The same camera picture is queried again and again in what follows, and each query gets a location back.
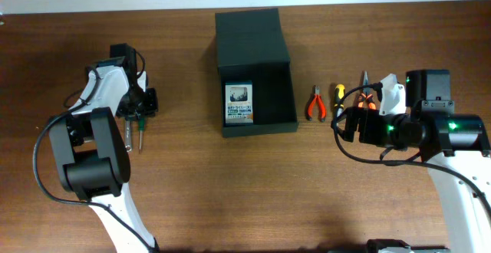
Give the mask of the orange black long nose pliers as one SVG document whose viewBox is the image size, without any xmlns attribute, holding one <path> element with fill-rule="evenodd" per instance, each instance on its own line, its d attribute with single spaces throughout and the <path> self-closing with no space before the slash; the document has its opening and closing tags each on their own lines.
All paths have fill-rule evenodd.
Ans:
<svg viewBox="0 0 491 253">
<path fill-rule="evenodd" d="M 361 85 L 366 86 L 369 85 L 369 78 L 367 75 L 367 71 L 362 74 Z M 374 95 L 371 93 L 371 89 L 369 87 L 365 87 L 358 95 L 357 106 L 359 108 L 363 108 L 364 105 L 367 105 L 369 110 L 376 110 L 376 104 L 374 102 Z"/>
</svg>

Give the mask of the silver adjustable wrench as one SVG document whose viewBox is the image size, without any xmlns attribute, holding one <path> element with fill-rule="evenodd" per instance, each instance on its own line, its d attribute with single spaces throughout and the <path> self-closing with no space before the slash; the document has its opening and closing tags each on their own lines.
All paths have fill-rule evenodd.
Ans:
<svg viewBox="0 0 491 253">
<path fill-rule="evenodd" d="M 125 120 L 124 126 L 124 143 L 127 152 L 132 150 L 132 134 L 131 134 L 131 122 L 129 120 Z"/>
</svg>

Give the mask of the yellow black stubby screwdriver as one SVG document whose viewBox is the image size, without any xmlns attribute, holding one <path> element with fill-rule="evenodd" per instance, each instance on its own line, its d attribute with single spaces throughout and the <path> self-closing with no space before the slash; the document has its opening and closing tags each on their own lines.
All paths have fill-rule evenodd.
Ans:
<svg viewBox="0 0 491 253">
<path fill-rule="evenodd" d="M 334 89 L 334 115 L 339 117 L 343 110 L 344 104 L 341 102 L 341 99 L 344 97 L 345 87 L 343 84 L 337 84 Z"/>
</svg>

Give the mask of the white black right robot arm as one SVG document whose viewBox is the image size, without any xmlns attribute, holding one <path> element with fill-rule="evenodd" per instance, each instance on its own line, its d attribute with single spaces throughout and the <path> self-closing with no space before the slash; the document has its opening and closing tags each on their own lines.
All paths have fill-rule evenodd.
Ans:
<svg viewBox="0 0 491 253">
<path fill-rule="evenodd" d="M 375 90 L 377 108 L 344 107 L 349 95 L 334 91 L 331 127 L 336 143 L 382 148 L 375 160 L 385 166 L 428 170 L 437 189 L 451 252 L 490 250 L 490 141 L 477 115 L 456 114 L 448 70 L 408 71 L 403 84 L 394 74 L 358 91 Z"/>
</svg>

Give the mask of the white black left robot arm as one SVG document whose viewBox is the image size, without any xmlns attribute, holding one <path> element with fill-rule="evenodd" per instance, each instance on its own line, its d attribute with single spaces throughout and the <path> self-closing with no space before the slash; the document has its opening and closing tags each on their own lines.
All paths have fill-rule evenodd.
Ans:
<svg viewBox="0 0 491 253">
<path fill-rule="evenodd" d="M 130 45 L 112 44 L 110 57 L 86 68 L 87 84 L 72 107 L 50 119 L 49 135 L 61 186 L 100 219 L 118 252 L 158 252 L 130 194 L 130 134 L 116 120 L 137 122 L 158 111 L 144 57 Z"/>
</svg>

